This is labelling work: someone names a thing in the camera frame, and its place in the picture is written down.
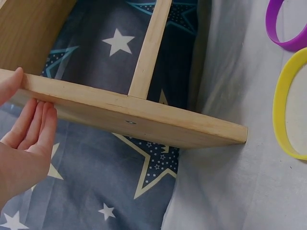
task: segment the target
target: wood grain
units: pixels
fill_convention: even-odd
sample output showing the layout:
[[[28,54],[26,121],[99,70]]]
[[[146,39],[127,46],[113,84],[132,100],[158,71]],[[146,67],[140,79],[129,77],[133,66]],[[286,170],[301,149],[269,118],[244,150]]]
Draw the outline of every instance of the wood grain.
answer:
[[[172,0],[157,0],[134,71],[129,96],[147,99]]]
[[[0,0],[0,68],[40,75],[76,0]]]
[[[0,69],[0,82],[12,71]],[[245,143],[247,128],[144,99],[26,75],[12,102],[30,97],[56,104],[59,117],[109,132],[180,148]]]

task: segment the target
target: wooden shelf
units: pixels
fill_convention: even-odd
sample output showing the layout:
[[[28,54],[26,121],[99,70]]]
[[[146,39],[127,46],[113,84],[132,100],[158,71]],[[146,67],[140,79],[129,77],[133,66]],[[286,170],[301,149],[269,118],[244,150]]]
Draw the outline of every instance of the wooden shelf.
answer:
[[[247,128],[146,100],[171,0],[158,0],[129,95],[38,76],[76,0],[0,0],[0,82],[23,67],[12,103],[52,102],[60,118],[180,148],[243,144]]]

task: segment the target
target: screw hole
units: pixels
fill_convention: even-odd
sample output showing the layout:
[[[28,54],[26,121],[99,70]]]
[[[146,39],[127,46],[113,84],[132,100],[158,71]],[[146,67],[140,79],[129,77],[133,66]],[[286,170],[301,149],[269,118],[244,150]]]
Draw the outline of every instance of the screw hole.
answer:
[[[133,121],[126,121],[126,122],[128,122],[129,124],[132,124],[132,125],[136,125],[136,123],[133,122]]]

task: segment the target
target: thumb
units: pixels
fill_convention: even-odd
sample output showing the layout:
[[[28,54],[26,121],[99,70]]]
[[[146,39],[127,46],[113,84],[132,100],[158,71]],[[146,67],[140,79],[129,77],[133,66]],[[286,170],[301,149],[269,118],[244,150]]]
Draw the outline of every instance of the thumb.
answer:
[[[21,85],[23,76],[24,71],[19,67],[10,78],[0,83],[0,106],[14,96]]]

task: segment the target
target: purple rubber band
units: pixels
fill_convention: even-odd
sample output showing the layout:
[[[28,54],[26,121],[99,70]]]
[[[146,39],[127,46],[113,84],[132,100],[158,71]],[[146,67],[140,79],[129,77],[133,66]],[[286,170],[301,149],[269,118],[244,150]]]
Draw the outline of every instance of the purple rubber band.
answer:
[[[302,48],[307,47],[307,24],[303,31],[287,42],[280,42],[276,33],[276,22],[280,8],[282,7],[284,0],[270,0],[266,16],[265,25],[269,38],[277,45],[281,46],[287,51],[296,52]]]

